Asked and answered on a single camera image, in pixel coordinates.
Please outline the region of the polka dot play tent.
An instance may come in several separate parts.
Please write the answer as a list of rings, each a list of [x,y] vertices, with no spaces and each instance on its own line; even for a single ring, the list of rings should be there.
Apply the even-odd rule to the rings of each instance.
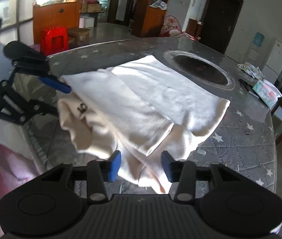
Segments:
[[[197,39],[185,31],[182,31],[180,23],[178,20],[171,15],[165,17],[159,37],[176,37],[176,36],[185,36],[191,40],[196,41]]]

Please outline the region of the cardboard box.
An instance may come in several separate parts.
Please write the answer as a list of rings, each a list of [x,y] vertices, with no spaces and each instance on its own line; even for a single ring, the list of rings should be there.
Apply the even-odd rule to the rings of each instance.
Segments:
[[[101,5],[99,3],[82,3],[81,13],[95,13],[101,12]]]

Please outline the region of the tissue pack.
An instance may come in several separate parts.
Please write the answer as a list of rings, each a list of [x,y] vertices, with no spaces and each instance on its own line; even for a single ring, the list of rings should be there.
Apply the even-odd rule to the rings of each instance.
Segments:
[[[279,89],[265,79],[258,80],[252,89],[270,109],[276,105],[279,98],[282,98],[282,94]]]

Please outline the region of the cream fleece garment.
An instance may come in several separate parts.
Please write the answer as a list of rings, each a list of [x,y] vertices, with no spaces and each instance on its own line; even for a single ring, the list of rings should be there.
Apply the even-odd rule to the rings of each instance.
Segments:
[[[71,89],[57,94],[60,126],[76,151],[90,159],[120,151],[119,176],[158,194],[171,188],[161,153],[187,159],[230,105],[152,55],[60,79]]]

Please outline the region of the white refrigerator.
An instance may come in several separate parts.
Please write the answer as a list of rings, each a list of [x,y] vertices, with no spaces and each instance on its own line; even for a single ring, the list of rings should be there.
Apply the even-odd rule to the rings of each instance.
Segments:
[[[273,38],[261,70],[265,80],[274,84],[282,72],[282,42]]]

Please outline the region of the round black induction cooktop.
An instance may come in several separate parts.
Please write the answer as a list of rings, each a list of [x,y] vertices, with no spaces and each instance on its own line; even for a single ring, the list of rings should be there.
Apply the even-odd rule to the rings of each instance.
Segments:
[[[225,70],[203,57],[179,50],[166,51],[163,55],[171,65],[194,76],[204,84],[227,91],[235,88],[234,79]]]

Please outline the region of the water dispenser with bottle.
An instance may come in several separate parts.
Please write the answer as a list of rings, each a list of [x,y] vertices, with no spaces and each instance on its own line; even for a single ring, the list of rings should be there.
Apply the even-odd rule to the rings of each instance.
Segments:
[[[251,42],[249,49],[247,51],[246,62],[250,64],[256,63],[264,38],[265,36],[262,33],[256,32],[253,41]]]

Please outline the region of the grey star patterned table cover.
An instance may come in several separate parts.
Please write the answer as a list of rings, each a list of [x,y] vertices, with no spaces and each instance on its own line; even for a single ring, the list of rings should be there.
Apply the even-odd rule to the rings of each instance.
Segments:
[[[186,51],[206,59],[223,69],[232,83],[227,87],[204,83],[199,78],[170,64],[166,51]],[[128,61],[154,55],[157,60],[184,75],[202,88],[230,101],[226,114],[207,140],[192,151],[189,160],[199,166],[208,166],[211,162],[221,162],[239,174],[257,182],[264,188],[276,190],[276,146],[272,128],[270,110],[264,103],[248,95],[241,88],[238,79],[251,81],[237,69],[236,62],[189,38],[141,38],[119,40],[89,45],[49,57],[50,69],[60,77],[97,69],[105,69]],[[19,75],[15,85],[27,99],[38,99],[56,106],[57,96],[54,89],[41,83],[37,77]],[[58,164],[82,165],[88,155],[77,153],[70,141],[70,135],[60,127],[57,117],[36,115],[24,126],[24,133],[32,155],[41,171],[47,171]],[[152,194],[152,188],[142,188],[118,178],[114,183],[106,184],[109,196],[113,193]]]

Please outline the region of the wooden shelf cabinet left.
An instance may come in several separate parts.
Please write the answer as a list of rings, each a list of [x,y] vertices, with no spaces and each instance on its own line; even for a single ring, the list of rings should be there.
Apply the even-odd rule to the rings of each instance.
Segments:
[[[168,0],[137,0],[134,7],[132,35],[158,37],[164,23]]]

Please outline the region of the red plastic stool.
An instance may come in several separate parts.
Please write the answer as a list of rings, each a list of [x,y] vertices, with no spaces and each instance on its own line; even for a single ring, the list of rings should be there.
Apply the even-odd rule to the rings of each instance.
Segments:
[[[40,52],[43,55],[49,56],[68,49],[68,33],[64,26],[41,31]]]

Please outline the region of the crumpled floral cloth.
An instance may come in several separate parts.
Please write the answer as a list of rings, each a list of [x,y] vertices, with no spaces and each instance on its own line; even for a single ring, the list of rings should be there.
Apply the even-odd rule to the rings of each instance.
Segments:
[[[257,80],[263,80],[264,75],[262,74],[259,67],[255,67],[254,65],[246,62],[244,64],[237,64],[237,67],[247,73],[249,76],[253,77]]]

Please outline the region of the dark wooden door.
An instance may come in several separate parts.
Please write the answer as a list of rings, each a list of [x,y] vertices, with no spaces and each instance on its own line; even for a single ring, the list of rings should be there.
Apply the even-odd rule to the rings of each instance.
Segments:
[[[206,0],[200,42],[225,53],[236,26],[243,0]]]

